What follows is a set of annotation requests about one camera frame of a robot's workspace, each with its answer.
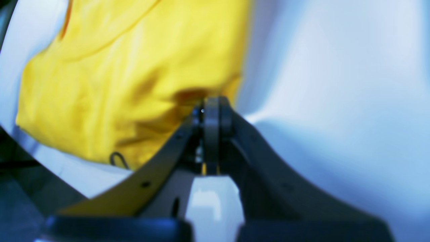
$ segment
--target yellow cloth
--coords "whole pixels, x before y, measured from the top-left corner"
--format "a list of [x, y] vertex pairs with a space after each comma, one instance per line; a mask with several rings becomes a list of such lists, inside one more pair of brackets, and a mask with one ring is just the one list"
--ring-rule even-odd
[[62, 32], [23, 72], [16, 123], [47, 146], [102, 163], [119, 152], [137, 169], [197, 100], [234, 103], [249, 8], [248, 0], [74, 0]]

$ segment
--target drawstring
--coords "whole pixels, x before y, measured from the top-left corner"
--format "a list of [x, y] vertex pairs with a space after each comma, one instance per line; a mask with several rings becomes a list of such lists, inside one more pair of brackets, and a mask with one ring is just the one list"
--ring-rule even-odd
[[129, 166], [127, 165], [126, 160], [124, 159], [124, 156], [121, 153], [116, 152], [116, 151], [111, 154], [111, 165], [116, 166], [115, 165], [115, 156], [118, 156], [121, 159], [121, 162], [123, 163], [124, 167], [127, 170], [130, 170]]

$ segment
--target yellow fabric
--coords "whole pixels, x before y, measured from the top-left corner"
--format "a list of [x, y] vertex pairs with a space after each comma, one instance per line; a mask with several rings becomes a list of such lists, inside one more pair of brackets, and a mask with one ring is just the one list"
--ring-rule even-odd
[[26, 66], [16, 123], [41, 143], [132, 169], [195, 102], [241, 82], [248, 0], [74, 0], [65, 27]]

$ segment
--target yellow shirt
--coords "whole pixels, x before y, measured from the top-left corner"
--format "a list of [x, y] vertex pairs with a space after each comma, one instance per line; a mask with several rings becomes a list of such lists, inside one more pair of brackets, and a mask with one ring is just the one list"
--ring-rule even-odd
[[195, 102], [234, 103], [248, 0], [74, 0], [51, 45], [26, 66], [16, 123], [89, 161], [147, 162]]

